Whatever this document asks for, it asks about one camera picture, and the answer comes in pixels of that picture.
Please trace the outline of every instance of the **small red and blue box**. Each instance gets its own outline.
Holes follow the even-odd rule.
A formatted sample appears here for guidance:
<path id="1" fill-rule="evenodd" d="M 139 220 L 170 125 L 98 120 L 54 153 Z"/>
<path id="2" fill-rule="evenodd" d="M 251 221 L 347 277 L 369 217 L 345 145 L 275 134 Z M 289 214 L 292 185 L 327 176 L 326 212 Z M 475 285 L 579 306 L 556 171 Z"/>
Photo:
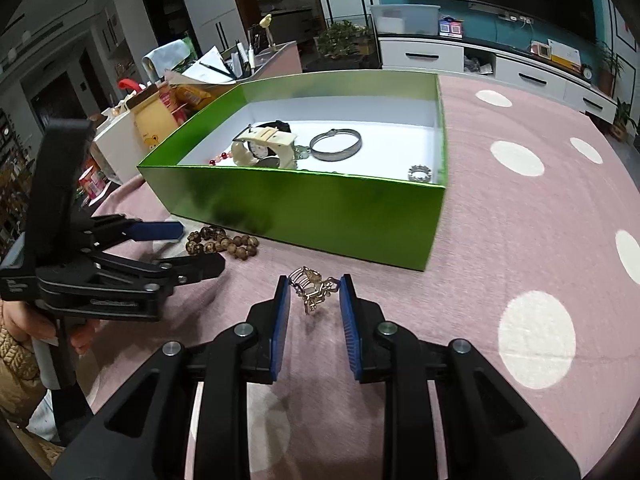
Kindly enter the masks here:
<path id="1" fill-rule="evenodd" d="M 462 20 L 456 20 L 450 16 L 442 18 L 438 22 L 438 30 L 441 36 L 446 38 L 462 39 Z"/>

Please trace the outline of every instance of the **pink tablecloth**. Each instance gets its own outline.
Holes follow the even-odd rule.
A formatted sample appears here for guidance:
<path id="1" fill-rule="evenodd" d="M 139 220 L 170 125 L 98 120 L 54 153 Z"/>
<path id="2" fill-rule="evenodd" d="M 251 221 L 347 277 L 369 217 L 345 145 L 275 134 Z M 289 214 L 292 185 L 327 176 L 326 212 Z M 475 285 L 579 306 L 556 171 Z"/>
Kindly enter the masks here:
<path id="1" fill-rule="evenodd" d="M 379 302 L 387 319 L 420 338 L 471 340 L 586 473 L 640 395 L 640 278 L 632 241 L 640 240 L 638 191 L 586 116 L 481 80 L 440 80 L 450 180 L 424 272 L 264 240 L 257 257 L 228 259 L 219 279 L 178 289 L 161 322 L 108 323 L 94 348 L 102 367 L 94 408 L 163 342 L 212 339 L 272 297 L 280 274 L 304 265 L 323 276 L 350 273 L 361 297 Z M 476 97 L 487 89 L 513 106 Z M 500 140 L 534 158 L 495 144 Z M 99 211 L 111 212 L 168 217 L 141 179 L 114 192 Z M 117 252 L 140 257 L 152 250 L 150 243 L 129 243 Z M 280 379 L 251 387 L 249 404 L 253 478 L 380 476 L 383 393 L 353 380 L 337 298 L 308 317 L 292 299 Z"/>

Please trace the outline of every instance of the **drawer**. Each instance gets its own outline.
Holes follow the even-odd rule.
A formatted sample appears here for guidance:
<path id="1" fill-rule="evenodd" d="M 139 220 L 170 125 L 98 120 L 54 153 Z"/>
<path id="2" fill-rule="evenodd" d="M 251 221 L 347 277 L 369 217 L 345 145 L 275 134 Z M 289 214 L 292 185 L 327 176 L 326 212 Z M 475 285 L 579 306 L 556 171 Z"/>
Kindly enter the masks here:
<path id="1" fill-rule="evenodd" d="M 524 63 L 496 57 L 495 78 L 529 92 L 564 100 L 566 79 Z"/>
<path id="2" fill-rule="evenodd" d="M 465 49 L 461 46 L 427 41 L 380 41 L 382 64 L 418 70 L 463 72 Z"/>
<path id="3" fill-rule="evenodd" d="M 571 108 L 581 112 L 589 112 L 604 119 L 607 123 L 613 124 L 616 105 L 584 86 L 568 82 L 564 92 L 564 101 Z"/>

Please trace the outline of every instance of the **person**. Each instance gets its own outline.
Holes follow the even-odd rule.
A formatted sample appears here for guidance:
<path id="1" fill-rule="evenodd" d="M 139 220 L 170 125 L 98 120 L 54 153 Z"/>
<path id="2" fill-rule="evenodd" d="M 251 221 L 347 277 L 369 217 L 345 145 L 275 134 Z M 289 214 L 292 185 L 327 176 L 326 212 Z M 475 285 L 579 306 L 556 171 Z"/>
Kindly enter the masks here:
<path id="1" fill-rule="evenodd" d="M 77 327 L 69 341 L 78 354 L 90 348 L 99 320 Z M 56 329 L 49 319 L 18 301 L 0 300 L 0 410 L 18 440 L 47 473 L 63 448 L 29 432 L 29 419 L 46 393 L 31 338 L 50 339 Z"/>

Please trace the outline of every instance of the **metal screw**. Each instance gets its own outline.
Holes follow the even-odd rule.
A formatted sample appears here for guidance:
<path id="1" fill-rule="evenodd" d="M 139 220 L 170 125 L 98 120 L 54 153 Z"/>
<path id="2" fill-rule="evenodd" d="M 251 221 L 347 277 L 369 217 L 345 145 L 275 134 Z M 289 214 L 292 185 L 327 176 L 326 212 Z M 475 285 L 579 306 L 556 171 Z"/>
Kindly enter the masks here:
<path id="1" fill-rule="evenodd" d="M 254 327 L 249 323 L 239 323 L 234 328 L 234 333 L 240 337 L 247 337 L 248 335 L 251 335 L 253 331 Z"/>
<path id="2" fill-rule="evenodd" d="M 393 335 L 398 331 L 398 325 L 390 321 L 383 321 L 378 325 L 378 332 L 382 335 Z"/>
<path id="3" fill-rule="evenodd" d="M 162 345 L 162 353 L 164 355 L 176 355 L 182 349 L 182 345 L 177 341 L 169 341 Z"/>
<path id="4" fill-rule="evenodd" d="M 467 354 L 471 350 L 471 343 L 466 339 L 456 339 L 451 346 L 459 354 Z"/>

